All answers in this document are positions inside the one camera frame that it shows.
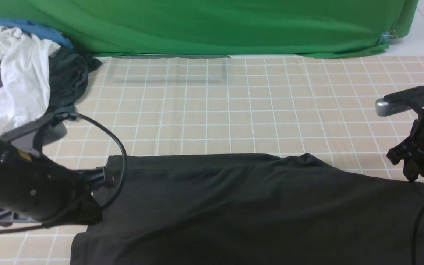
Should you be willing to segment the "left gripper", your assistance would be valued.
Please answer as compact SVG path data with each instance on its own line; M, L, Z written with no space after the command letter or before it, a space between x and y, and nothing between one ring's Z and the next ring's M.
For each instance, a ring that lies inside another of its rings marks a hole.
M114 186L107 167L72 170L0 142L0 227L97 224L102 209L92 193Z

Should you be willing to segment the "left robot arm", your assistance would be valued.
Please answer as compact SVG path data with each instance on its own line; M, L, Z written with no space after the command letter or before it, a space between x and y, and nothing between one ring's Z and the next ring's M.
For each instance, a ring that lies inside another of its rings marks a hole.
M0 227L102 221L103 207L92 193L113 187L113 176L104 167L72 170L43 154L65 135L62 117L48 114L0 136Z

